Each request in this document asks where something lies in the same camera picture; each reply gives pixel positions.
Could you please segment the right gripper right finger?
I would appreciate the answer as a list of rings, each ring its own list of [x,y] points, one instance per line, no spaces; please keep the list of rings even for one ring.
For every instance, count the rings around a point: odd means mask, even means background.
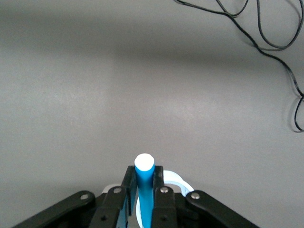
[[[256,228],[257,225],[201,190],[182,196],[165,186],[163,167],[153,175],[152,228]]]

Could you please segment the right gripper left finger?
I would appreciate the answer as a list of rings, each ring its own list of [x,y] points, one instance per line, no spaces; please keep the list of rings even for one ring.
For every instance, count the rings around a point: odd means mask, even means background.
[[[32,217],[16,228],[126,228],[137,191],[135,167],[128,166],[120,185],[96,197],[79,191]]]

